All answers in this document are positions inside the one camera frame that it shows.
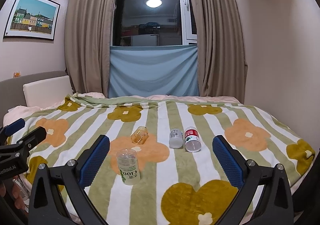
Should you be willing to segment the left hand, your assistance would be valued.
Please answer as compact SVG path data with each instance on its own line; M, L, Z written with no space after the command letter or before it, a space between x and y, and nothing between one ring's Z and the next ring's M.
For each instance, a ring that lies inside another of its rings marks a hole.
M17 209L24 210L25 209L25 203L24 203L24 201L23 201L23 199L22 199L22 197L20 195L20 193L21 193L20 187L16 183L13 184L11 193L12 193L13 198L14 198L15 207ZM0 195L1 195L1 197L4 197L5 194L6 194L6 187L5 187L4 183L1 182Z

